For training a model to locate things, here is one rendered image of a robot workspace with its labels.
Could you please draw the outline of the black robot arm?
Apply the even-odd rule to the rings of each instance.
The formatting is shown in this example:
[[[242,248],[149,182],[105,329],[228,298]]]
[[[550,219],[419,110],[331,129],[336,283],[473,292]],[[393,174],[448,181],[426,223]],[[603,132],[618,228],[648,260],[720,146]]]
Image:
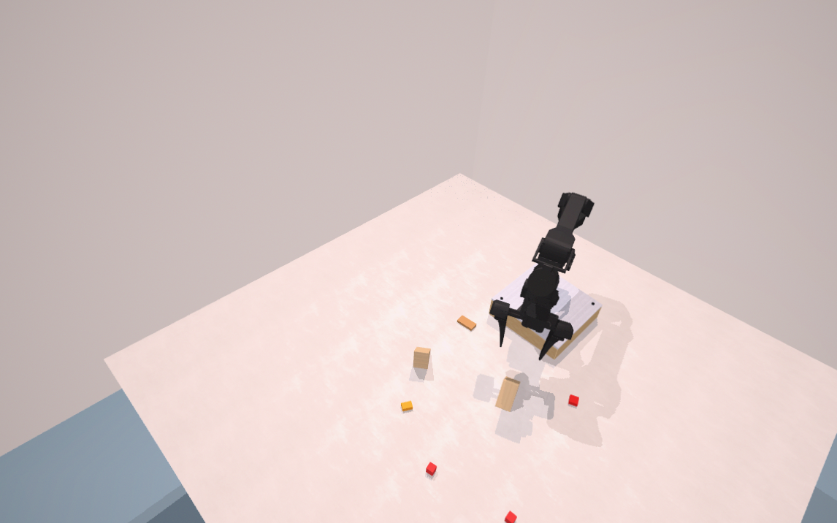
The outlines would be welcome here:
[[[537,304],[537,298],[531,297],[522,311],[521,325],[537,332],[543,329],[554,329],[559,316],[551,313],[553,305],[559,300],[559,272],[566,273],[571,270],[575,249],[573,249],[573,230],[579,228],[592,214],[594,204],[590,199],[579,194],[562,194],[558,207],[559,222],[557,228],[549,230],[547,237],[541,238],[538,248],[532,256],[532,261],[537,266],[532,269],[528,279],[522,285],[520,297],[524,298],[527,287],[534,295],[544,297],[553,294],[551,303],[546,305]],[[539,254],[538,254],[539,253]],[[538,254],[538,258],[537,258]],[[567,263],[567,264],[566,264]],[[565,266],[566,264],[566,266]],[[563,269],[565,266],[565,269]]]

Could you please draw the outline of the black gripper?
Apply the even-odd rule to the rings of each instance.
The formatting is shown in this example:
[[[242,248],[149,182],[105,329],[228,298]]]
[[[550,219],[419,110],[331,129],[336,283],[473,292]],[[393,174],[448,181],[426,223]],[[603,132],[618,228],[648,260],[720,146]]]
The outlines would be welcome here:
[[[539,297],[539,295],[534,295],[529,291],[527,287],[527,293],[524,295],[524,300],[522,300],[521,309],[512,309],[509,308],[510,304],[502,302],[498,299],[493,301],[492,307],[490,309],[490,314],[494,315],[494,319],[498,320],[498,328],[500,328],[500,346],[502,346],[505,329],[506,329],[506,321],[508,316],[512,316],[514,318],[522,319],[522,311],[524,310],[524,306],[527,305],[529,299],[531,297],[537,298],[537,304],[539,305],[546,305],[547,303],[551,303],[551,298],[553,294],[545,295],[544,297]],[[547,340],[543,345],[543,348],[540,353],[540,358],[544,358],[547,354],[549,349],[553,346],[553,344],[557,343],[559,340],[571,340],[573,336],[573,326],[570,322],[563,321],[562,319],[558,319],[557,324],[554,329],[551,329],[549,335],[547,336]]]

